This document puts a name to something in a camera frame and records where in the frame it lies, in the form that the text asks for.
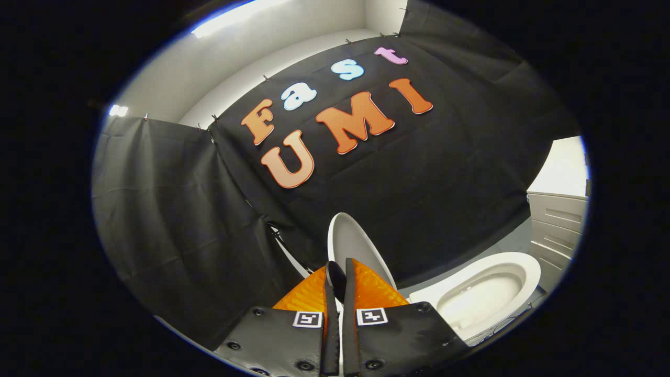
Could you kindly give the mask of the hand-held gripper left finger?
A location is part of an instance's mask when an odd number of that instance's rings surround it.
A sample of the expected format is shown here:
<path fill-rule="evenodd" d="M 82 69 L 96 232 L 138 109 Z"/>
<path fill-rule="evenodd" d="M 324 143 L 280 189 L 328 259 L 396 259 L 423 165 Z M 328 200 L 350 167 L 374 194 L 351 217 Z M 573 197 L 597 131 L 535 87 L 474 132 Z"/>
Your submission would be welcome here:
<path fill-rule="evenodd" d="M 339 265 L 329 261 L 273 306 L 251 306 L 216 354 L 261 376 L 333 376 L 340 370 Z"/>

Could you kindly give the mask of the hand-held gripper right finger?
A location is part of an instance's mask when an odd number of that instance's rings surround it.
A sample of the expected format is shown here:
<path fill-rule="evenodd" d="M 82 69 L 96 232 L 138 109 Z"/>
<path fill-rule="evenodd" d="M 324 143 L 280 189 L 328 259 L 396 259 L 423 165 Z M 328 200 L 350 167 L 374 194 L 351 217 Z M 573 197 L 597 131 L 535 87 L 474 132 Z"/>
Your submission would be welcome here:
<path fill-rule="evenodd" d="M 354 258 L 345 274 L 345 376 L 429 376 L 469 351 L 430 303 L 409 303 Z"/>

